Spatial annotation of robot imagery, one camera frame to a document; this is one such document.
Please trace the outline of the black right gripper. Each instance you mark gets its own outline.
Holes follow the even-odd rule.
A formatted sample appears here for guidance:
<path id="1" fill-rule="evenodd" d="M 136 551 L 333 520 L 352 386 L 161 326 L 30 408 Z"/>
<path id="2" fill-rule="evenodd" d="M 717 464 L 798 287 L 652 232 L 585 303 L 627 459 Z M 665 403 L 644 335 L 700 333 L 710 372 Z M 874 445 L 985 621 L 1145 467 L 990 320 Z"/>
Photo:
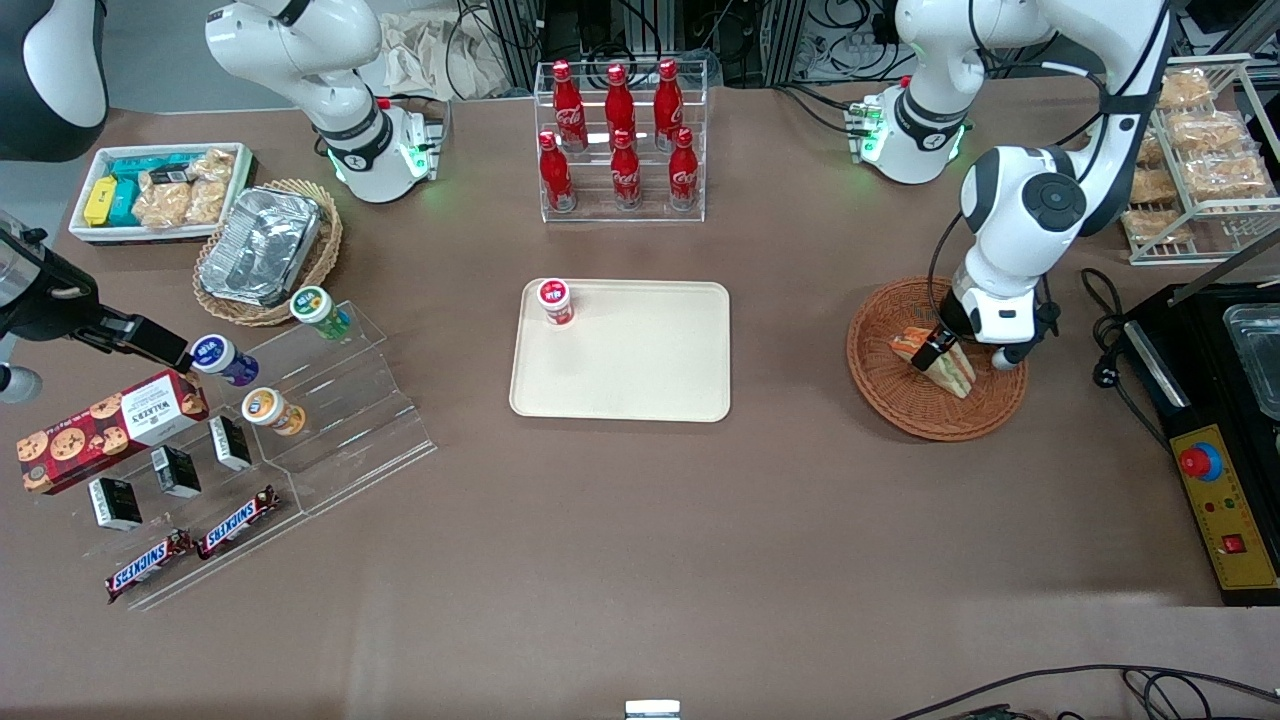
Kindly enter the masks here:
<path id="1" fill-rule="evenodd" d="M 44 246 L 44 232 L 3 233 L 1 332 L 33 342 L 78 340 L 120 347 L 187 373 L 188 342 L 152 320 L 104 305 L 96 281 Z"/>

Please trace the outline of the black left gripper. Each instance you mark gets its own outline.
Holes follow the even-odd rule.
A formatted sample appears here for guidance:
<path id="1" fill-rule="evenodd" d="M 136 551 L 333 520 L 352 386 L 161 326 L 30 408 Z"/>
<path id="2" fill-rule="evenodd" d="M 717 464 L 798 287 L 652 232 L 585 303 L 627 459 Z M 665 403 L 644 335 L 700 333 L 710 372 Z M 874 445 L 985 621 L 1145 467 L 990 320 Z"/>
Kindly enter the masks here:
<path id="1" fill-rule="evenodd" d="M 1002 350 L 1029 354 L 1033 348 L 1033 293 L 1002 299 L 980 288 L 950 290 L 940 318 L 952 334 L 911 334 L 911 365 L 928 372 L 934 365 L 957 370 L 954 357 L 957 337 Z"/>

